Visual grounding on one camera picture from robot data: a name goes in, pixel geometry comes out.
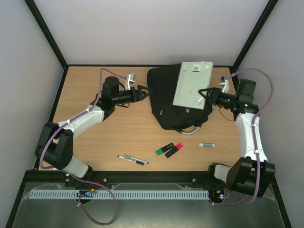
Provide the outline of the black student bag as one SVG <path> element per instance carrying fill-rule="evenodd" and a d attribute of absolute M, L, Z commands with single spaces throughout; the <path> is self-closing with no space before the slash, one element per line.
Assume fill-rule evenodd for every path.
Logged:
<path fill-rule="evenodd" d="M 182 62 L 147 73 L 152 114 L 164 130 L 184 135 L 197 132 L 213 111 L 200 89 L 209 87 L 211 62 Z"/>

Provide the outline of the grey notebook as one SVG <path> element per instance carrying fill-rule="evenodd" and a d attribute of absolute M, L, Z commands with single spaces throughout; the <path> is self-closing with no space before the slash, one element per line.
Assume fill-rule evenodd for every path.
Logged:
<path fill-rule="evenodd" d="M 212 69 L 213 62 L 182 62 L 173 105 L 203 110 L 205 99 L 199 90 L 208 88 Z"/>

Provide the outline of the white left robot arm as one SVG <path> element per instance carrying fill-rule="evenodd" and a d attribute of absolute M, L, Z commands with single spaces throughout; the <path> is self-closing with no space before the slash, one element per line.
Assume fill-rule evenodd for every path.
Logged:
<path fill-rule="evenodd" d="M 149 95 L 148 88 L 142 85 L 133 87 L 131 83 L 133 75 L 127 77 L 125 84 L 117 77 L 109 76 L 100 86 L 95 100 L 85 110 L 59 123 L 47 122 L 35 149 L 40 167 L 44 168 L 43 162 L 46 162 L 50 168 L 84 178 L 90 166 L 73 155 L 74 140 L 93 125 L 107 119 L 116 106 L 127 107 Z"/>

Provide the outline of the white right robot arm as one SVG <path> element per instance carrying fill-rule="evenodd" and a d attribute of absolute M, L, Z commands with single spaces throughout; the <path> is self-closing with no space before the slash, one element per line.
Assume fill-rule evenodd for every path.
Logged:
<path fill-rule="evenodd" d="M 259 132 L 260 109 L 253 104 L 255 87 L 254 81 L 242 79 L 234 95 L 216 87 L 199 90 L 206 102 L 234 114 L 241 145 L 240 158 L 232 167 L 219 163 L 209 166 L 208 183 L 218 186 L 225 182 L 229 190 L 253 198 L 264 195 L 276 171 L 263 150 Z"/>

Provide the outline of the glue stick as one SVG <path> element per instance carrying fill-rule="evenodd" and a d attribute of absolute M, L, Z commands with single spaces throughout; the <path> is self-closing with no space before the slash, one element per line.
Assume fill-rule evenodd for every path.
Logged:
<path fill-rule="evenodd" d="M 215 147 L 215 144 L 214 143 L 203 142 L 203 143 L 199 143 L 199 147 L 211 147 L 211 148 L 213 148 L 213 147 Z"/>

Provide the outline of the pink highlighter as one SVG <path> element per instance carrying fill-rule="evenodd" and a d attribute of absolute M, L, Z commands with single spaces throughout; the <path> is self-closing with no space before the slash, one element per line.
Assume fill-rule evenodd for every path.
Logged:
<path fill-rule="evenodd" d="M 183 144 L 182 144 L 182 143 L 179 143 L 179 144 L 175 145 L 172 149 L 170 149 L 170 150 L 165 154 L 165 157 L 166 157 L 166 158 L 171 157 L 173 154 L 175 154 L 177 151 L 179 151 L 182 147 L 183 147 Z"/>

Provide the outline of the green highlighter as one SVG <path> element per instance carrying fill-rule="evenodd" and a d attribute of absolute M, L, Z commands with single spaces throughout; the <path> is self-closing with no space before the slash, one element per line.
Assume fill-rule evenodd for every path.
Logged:
<path fill-rule="evenodd" d="M 163 154 L 164 152 L 169 151 L 169 150 L 172 149 L 173 147 L 174 147 L 174 144 L 173 144 L 173 143 L 169 143 L 169 144 L 167 144 L 167 145 L 161 147 L 160 149 L 156 150 L 156 151 L 155 151 L 155 154 L 156 154 L 157 156 L 159 156 L 159 155 Z"/>

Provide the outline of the blue whiteboard marker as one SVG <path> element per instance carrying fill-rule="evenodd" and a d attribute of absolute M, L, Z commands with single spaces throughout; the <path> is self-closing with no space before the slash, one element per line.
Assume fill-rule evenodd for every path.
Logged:
<path fill-rule="evenodd" d="M 130 159 L 130 158 L 126 158 L 126 157 L 123 157 L 121 155 L 118 155 L 117 157 L 120 158 L 120 159 L 126 160 L 126 161 L 134 162 L 134 163 L 142 165 L 142 166 L 144 165 L 144 163 L 141 162 L 141 161 L 137 161 L 137 160 L 133 160 L 133 159 Z"/>

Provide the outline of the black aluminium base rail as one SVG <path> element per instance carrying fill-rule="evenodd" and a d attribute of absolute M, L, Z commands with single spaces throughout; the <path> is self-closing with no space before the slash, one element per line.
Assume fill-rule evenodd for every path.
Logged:
<path fill-rule="evenodd" d="M 120 183 L 173 183 L 180 186 L 204 189 L 223 189 L 225 183 L 212 178 L 207 171 L 91 171 L 84 180 L 99 180 L 106 187 Z M 87 185 L 67 177 L 61 171 L 36 171 L 25 172 L 21 185 L 27 183 L 64 183 L 68 187 L 77 189 L 87 188 Z"/>

